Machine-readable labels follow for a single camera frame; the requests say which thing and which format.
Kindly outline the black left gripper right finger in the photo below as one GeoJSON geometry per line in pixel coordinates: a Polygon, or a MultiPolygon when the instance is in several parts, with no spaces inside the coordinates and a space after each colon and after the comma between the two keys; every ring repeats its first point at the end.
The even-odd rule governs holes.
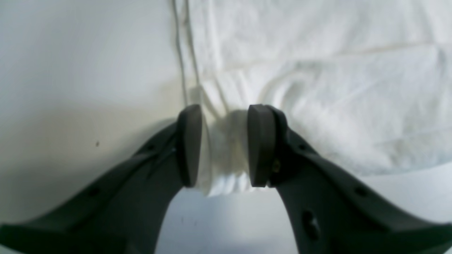
{"type": "Polygon", "coordinates": [[[275,188],[300,254],[444,254],[451,224],[418,218],[318,154],[270,105],[250,105],[253,187],[275,188]]]}

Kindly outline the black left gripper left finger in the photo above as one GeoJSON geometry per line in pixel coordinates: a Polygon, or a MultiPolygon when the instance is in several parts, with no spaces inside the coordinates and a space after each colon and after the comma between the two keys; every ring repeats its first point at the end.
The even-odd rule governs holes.
{"type": "Polygon", "coordinates": [[[153,254],[172,199],[196,185],[202,110],[176,122],[61,206],[1,226],[1,245],[23,254],[153,254]]]}

